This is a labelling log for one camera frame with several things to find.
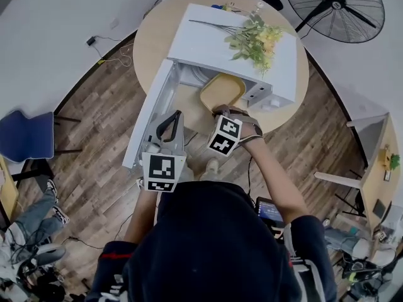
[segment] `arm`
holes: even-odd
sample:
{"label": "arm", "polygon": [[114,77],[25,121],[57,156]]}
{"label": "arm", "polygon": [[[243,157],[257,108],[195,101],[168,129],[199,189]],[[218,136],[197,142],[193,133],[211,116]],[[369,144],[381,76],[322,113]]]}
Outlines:
{"label": "arm", "polygon": [[[242,137],[254,133],[249,124],[243,124]],[[285,223],[309,215],[308,208],[300,191],[287,176],[283,167],[274,155],[267,149],[262,138],[256,138],[244,144],[244,148],[252,155],[257,163],[270,196]]]}
{"label": "arm", "polygon": [[154,225],[157,193],[142,189],[134,208],[132,219],[123,241],[107,243],[98,259],[93,287],[86,301],[98,301],[101,292],[109,292],[116,285],[115,274],[122,274],[123,268],[142,239]]}
{"label": "arm", "polygon": [[139,244],[154,226],[157,192],[141,189],[124,242]]}

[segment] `wooden floor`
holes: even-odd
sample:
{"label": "wooden floor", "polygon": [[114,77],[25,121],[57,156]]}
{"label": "wooden floor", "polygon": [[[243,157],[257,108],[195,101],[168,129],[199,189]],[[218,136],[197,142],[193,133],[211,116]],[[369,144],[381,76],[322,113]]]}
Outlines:
{"label": "wooden floor", "polygon": [[[131,54],[131,47],[126,48]],[[121,57],[116,53],[112,58]],[[68,236],[78,237],[87,244],[102,247],[113,240],[120,225],[133,212],[139,190],[135,185],[138,173],[122,167],[137,116],[145,99],[132,66],[107,62],[75,92],[60,115],[82,119],[80,124],[63,123],[55,127],[55,142],[59,149],[82,148],[79,155],[63,155],[49,161],[61,197],[60,207],[70,216],[70,224],[58,234],[61,243]],[[195,133],[186,130],[185,142]],[[297,113],[283,126],[265,135],[268,147],[286,169],[293,182],[304,194],[310,211],[323,219],[340,202],[334,193],[346,194],[348,188],[314,178],[315,171],[350,176],[350,169],[361,172],[363,161],[351,131],[346,127],[336,99],[310,66],[307,95]],[[197,135],[186,147],[190,167],[201,172],[213,156],[205,150],[207,137]],[[220,176],[248,190],[247,164],[249,154],[239,148],[229,158],[219,158]],[[23,181],[19,202],[22,207],[41,196],[35,181]],[[251,164],[251,196],[268,197],[266,185],[256,167]],[[16,208],[15,216],[20,214]],[[121,238],[128,222],[117,236]],[[70,293],[85,292],[81,279],[92,281],[100,250],[81,242],[66,241],[67,255],[58,263]],[[336,260],[338,253],[330,252]],[[339,291],[345,290],[340,281]]]}

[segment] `smartphone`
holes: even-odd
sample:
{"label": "smartphone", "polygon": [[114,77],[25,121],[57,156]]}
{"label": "smartphone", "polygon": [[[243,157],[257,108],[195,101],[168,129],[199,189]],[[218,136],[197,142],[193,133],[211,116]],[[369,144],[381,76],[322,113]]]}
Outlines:
{"label": "smartphone", "polygon": [[272,200],[258,197],[255,212],[269,228],[275,239],[282,241],[285,223]]}

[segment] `cable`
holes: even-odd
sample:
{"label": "cable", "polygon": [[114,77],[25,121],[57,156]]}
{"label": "cable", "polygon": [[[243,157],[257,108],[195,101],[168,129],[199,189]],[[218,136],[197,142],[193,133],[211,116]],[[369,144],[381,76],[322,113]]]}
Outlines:
{"label": "cable", "polygon": [[312,30],[312,28],[313,28],[313,27],[310,27],[309,30],[308,30],[308,32],[307,32],[307,34],[306,34],[305,36],[301,37],[300,39],[302,40],[302,39],[304,39],[307,35],[309,35],[309,33],[310,33],[310,31]]}
{"label": "cable", "polygon": [[249,190],[247,192],[247,195],[253,202],[253,206],[256,206],[256,203],[254,202],[254,200],[251,197],[251,162],[252,162],[252,159],[253,159],[253,157],[251,156],[251,158],[249,159],[249,164],[247,165],[247,183],[249,184]]}
{"label": "cable", "polygon": [[101,37],[101,36],[94,36],[94,37],[97,37],[97,38],[101,38],[101,39],[109,39],[109,40],[112,40],[112,41],[114,41],[114,42],[121,42],[121,40],[120,39],[112,39],[112,38],[110,38],[110,37]]}
{"label": "cable", "polygon": [[[120,225],[119,231],[117,232],[117,234],[116,234],[116,236],[115,236],[115,238],[114,238],[113,240],[116,240],[117,236],[119,235],[120,231],[122,230],[122,226],[125,224],[126,221],[128,221],[128,219],[129,219],[131,216],[133,216],[133,214],[131,214],[129,217],[127,217],[127,218],[125,219],[125,221]],[[68,241],[68,240],[73,240],[73,241],[75,241],[75,242],[81,242],[81,243],[83,243],[85,246],[91,247],[92,249],[103,249],[103,247],[95,247],[95,246],[92,246],[92,245],[90,245],[90,244],[87,244],[84,240],[81,240],[80,238],[78,238],[78,237],[73,237],[73,236],[68,236],[68,237],[61,243],[61,245],[63,245],[63,244],[64,244],[66,241]]]}
{"label": "cable", "polygon": [[83,240],[81,240],[80,238],[72,237],[72,236],[68,236],[68,237],[61,243],[61,245],[63,245],[64,242],[67,241],[67,240],[73,240],[73,241],[75,241],[75,242],[81,242],[81,243],[83,243],[85,246],[91,247],[92,249],[103,249],[103,247],[95,247],[95,246],[89,245],[89,244],[87,244],[86,242],[84,242]]}
{"label": "cable", "polygon": [[129,217],[127,217],[127,218],[125,219],[125,221],[120,225],[120,228],[119,228],[118,233],[116,234],[114,240],[116,240],[116,238],[118,237],[120,231],[122,230],[122,226],[125,224],[125,222],[126,222],[132,215],[133,215],[133,214],[131,214]]}
{"label": "cable", "polygon": [[197,134],[198,134],[198,132],[196,132],[196,134],[193,135],[193,136],[190,138],[190,140],[188,141],[187,144],[184,145],[184,147],[187,146],[187,145],[194,139],[194,137],[197,136]]}
{"label": "cable", "polygon": [[100,57],[101,60],[103,60],[104,62],[113,62],[114,60],[118,60],[124,67],[130,67],[131,64],[132,64],[132,61],[133,61],[132,58],[131,58],[130,56],[125,55],[124,53],[122,53],[122,48],[125,48],[125,47],[127,47],[127,46],[123,46],[123,47],[120,47],[120,48],[119,48],[119,49],[120,49],[120,54],[121,54],[123,57],[127,57],[127,58],[130,59],[130,63],[126,65],[126,64],[123,63],[119,58],[104,59],[103,56],[101,55],[101,53],[99,52],[99,50],[98,50],[94,45],[91,45],[91,47],[93,47],[93,48],[98,52],[99,57]]}
{"label": "cable", "polygon": [[147,16],[148,14],[149,14],[149,12],[151,11],[151,10],[153,10],[154,9],[154,7],[157,5],[157,3],[158,2],[160,2],[161,0],[157,0],[153,5],[152,5],[152,7],[143,15],[143,19],[145,18],[145,16]]}
{"label": "cable", "polygon": [[[18,221],[16,221],[16,223],[19,225],[21,231],[23,231],[23,235],[24,235],[24,237],[25,237],[25,235],[28,234],[28,232],[26,231],[24,225],[23,225],[22,223],[18,222]],[[17,253],[17,256],[15,257],[16,263],[18,263],[18,257],[20,256],[21,252],[24,251],[24,249],[27,249],[28,251],[30,251],[30,249],[31,249],[32,247],[36,247],[36,246],[42,241],[42,238],[41,238],[40,240],[36,240],[33,244],[28,244],[28,242],[30,241],[30,239],[32,238],[32,236],[35,235],[35,239],[37,239],[37,236],[36,236],[36,235],[38,234],[38,232],[39,232],[39,230],[40,230],[40,228],[41,228],[41,226],[42,226],[42,223],[43,223],[43,220],[40,222],[40,224],[39,224],[39,226],[38,226],[38,229],[35,230],[35,231],[25,240],[25,244],[24,244],[24,245],[18,244],[18,243],[16,242],[15,238],[14,238],[13,232],[10,231],[11,237],[13,238],[14,245],[20,246],[20,247],[18,247],[16,250],[14,250],[14,252],[11,254],[11,257],[10,257],[10,263],[11,263],[11,265],[14,265],[14,263],[13,263],[13,257],[14,257],[14,255],[15,255],[17,252],[18,252],[18,253]],[[37,250],[34,249],[33,252],[31,253],[31,256],[30,256],[27,260],[30,260],[36,253],[37,253]]]}

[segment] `power adapter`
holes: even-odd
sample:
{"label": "power adapter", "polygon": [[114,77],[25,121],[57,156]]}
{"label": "power adapter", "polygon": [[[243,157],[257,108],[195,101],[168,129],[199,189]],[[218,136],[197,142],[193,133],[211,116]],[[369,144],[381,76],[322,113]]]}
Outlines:
{"label": "power adapter", "polygon": [[87,45],[91,46],[95,42],[95,36],[92,36],[89,40],[87,40]]}

